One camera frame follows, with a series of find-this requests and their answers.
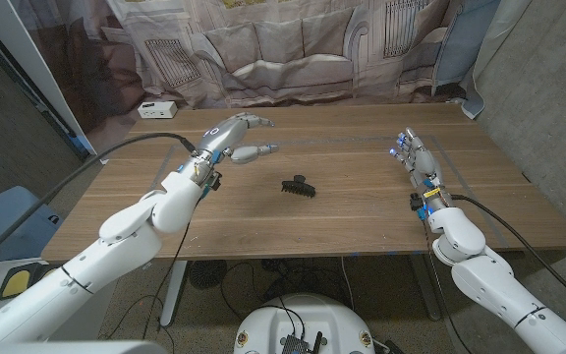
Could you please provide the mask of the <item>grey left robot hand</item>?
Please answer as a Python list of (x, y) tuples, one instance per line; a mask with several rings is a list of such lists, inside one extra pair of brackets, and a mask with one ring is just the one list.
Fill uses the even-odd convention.
[(178, 172), (202, 185), (212, 175), (214, 166), (225, 157), (235, 164), (248, 164), (260, 156), (277, 152), (278, 145), (239, 146), (247, 131), (259, 126), (273, 127), (274, 123), (249, 112), (223, 120), (203, 134), (196, 150)]

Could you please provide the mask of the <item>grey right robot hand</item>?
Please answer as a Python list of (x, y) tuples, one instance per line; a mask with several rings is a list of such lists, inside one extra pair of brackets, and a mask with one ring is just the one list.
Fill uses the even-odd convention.
[(397, 159), (410, 175), (410, 181), (419, 196), (415, 210), (420, 208), (428, 213), (446, 207), (453, 207), (450, 194), (445, 189), (440, 163), (424, 145), (415, 131), (407, 127), (397, 137), (397, 147), (389, 153)]

